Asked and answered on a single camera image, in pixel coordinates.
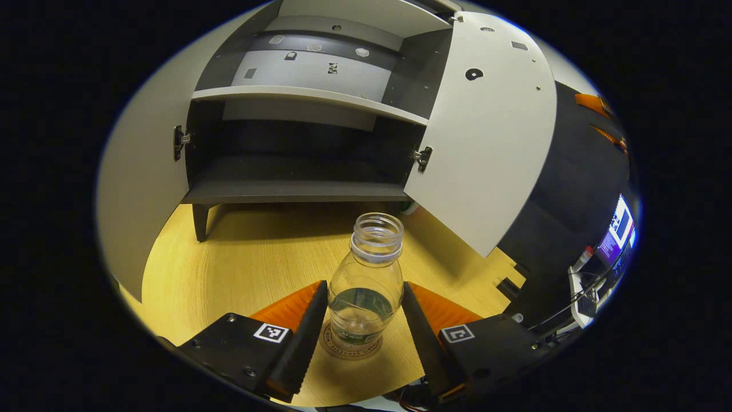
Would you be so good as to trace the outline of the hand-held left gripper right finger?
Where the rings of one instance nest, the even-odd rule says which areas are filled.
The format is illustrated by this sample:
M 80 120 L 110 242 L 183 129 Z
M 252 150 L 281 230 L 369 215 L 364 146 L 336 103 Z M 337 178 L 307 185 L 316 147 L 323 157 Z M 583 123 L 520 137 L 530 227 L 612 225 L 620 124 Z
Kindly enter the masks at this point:
M 483 318 L 413 282 L 403 311 L 435 401 L 462 401 L 502 389 L 546 362 L 551 345 L 507 315 Z

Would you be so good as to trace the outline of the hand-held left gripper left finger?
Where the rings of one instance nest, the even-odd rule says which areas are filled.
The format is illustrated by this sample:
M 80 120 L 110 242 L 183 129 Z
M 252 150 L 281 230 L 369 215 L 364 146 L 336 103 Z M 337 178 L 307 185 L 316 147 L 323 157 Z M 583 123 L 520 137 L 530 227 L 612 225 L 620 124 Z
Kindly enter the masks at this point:
M 288 403 L 303 386 L 327 303 L 319 280 L 254 314 L 227 313 L 177 351 L 236 388 Z

